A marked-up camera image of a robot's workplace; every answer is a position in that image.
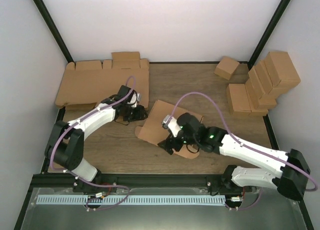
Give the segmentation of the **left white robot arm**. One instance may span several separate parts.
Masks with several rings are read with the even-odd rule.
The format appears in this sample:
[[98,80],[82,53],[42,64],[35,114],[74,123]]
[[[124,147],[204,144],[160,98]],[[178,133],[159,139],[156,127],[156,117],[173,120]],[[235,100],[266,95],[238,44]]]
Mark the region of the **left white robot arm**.
[[84,142],[100,127],[119,117],[127,123],[145,120],[148,114],[140,100],[140,93],[122,85],[117,94],[105,98],[83,116],[56,122],[44,152],[46,158],[50,164],[56,163],[63,171],[81,178],[90,191],[98,191],[102,186],[101,171],[85,160]]

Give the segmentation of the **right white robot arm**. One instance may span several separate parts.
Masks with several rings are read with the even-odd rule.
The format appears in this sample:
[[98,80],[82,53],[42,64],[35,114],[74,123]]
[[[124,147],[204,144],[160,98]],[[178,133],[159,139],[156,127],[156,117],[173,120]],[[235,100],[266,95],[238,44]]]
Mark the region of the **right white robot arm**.
[[229,165],[222,178],[225,190],[234,191],[245,186],[266,187],[292,200],[303,199],[311,171],[300,151],[291,149],[284,152],[245,141],[219,127],[204,126],[190,113],[178,118],[167,115],[162,127],[169,136],[158,146],[169,154],[179,152],[183,146],[196,145],[204,152],[254,165],[254,168]]

